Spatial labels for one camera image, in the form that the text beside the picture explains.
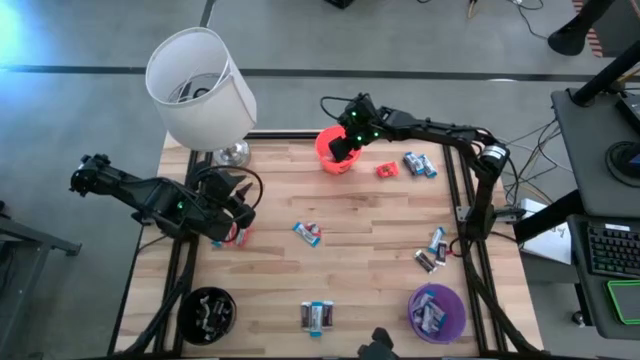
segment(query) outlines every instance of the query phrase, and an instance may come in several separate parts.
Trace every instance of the keyboard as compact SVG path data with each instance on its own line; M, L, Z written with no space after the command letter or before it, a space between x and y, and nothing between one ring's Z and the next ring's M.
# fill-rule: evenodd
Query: keyboard
M621 230L625 227L617 228L604 228L601 224L589 223L587 234L591 272L640 279L640 234Z

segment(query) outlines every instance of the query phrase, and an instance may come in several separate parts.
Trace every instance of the lamp base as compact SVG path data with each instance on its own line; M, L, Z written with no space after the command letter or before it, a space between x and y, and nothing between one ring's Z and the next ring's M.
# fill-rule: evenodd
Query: lamp base
M251 149L249 144L240 140L237 143L213 151L213 162L215 165L245 166L251 160Z

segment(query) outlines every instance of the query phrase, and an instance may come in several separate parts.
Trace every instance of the black desk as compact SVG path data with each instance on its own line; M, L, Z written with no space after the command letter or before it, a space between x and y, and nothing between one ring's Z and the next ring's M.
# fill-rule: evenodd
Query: black desk
M578 189L517 223L514 232L518 242L524 242L562 224L574 214L640 219L640 189L615 180L605 163L605 153L614 143L640 142L640 135L629 126L615 107L619 96L598 95L594 104L588 108L575 105L567 91L556 91L551 99ZM640 327L622 325L608 306L608 294L602 283L610 278L589 274L582 244L574 242L582 238L575 225L578 218L572 219L573 229L571 223L569 229L572 234L572 249L578 260L576 267L580 285L576 289L583 314L591 315L591 319L587 320L593 320L598 333L605 338L640 340Z

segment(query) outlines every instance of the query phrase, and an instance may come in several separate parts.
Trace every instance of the concrete floor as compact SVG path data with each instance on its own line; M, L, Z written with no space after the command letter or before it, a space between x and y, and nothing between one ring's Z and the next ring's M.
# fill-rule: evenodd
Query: concrete floor
M204 0L0 0L0 26L6 29L0 32L0 64L145 66L165 38L198 25L204 6ZM340 11L320 0L219 0L211 27L240 68L562 75L594 74L610 61L593 57L588 47L577 57L555 54L529 35L517 9L505 1L479 2L471 21L465 19L466 6L464 0L356 0ZM560 0L527 15L537 32L550 34L574 13L570 0ZM332 125L318 106L321 96L367 91L378 105L481 125L507 139L552 119L552 91L580 85L305 77L247 81L258 101L260 129ZM140 227L126 206L104 197L82 199L67 191L68 181L85 153L106 153L115 166L142 177L155 173L164 129L144 77L0 70L0 104L0 153L5 154L0 199L16 220L84 244L77 258L51 256L18 332L16 354L43 352L45 359L57 360L104 355ZM533 147L535 138L521 144ZM561 138L546 153L569 164ZM513 149L518 166L526 157L525 150ZM546 166L540 160L537 169ZM564 170L533 182L552 198L575 188ZM528 195L522 191L521 196ZM567 313L577 309L571 285L536 282L531 292L547 350L623 358L640 353L640 344L605 340L568 323Z

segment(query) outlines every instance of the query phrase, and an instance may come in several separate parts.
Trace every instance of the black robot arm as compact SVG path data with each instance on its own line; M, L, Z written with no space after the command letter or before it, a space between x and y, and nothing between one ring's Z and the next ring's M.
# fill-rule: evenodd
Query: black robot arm
M71 191L111 195L137 210L133 219L154 221L172 238L188 234L205 235L224 241L233 223L247 228L255 218L244 204L251 184L234 192L245 176L232 176L215 168L205 168L189 179L187 186L162 177L140 179L111 167L106 155L85 155L71 176Z
M487 130L418 120L404 111L381 107L376 109L368 94L359 94L349 101L344 112L337 118L345 129L346 136L329 143L336 161L344 160L351 150L379 139L402 141L408 139L425 140L456 148L478 178L475 202L465 219L460 241L472 244L484 241L489 236L496 219L492 205L493 188L508 159L509 150L496 140ZM474 151L474 143L484 145L479 154ZM538 352L515 328L499 304L491 296L480 276L475 271L471 254L463 254L463 261L471 262L470 282L494 314L506 335L520 352Z

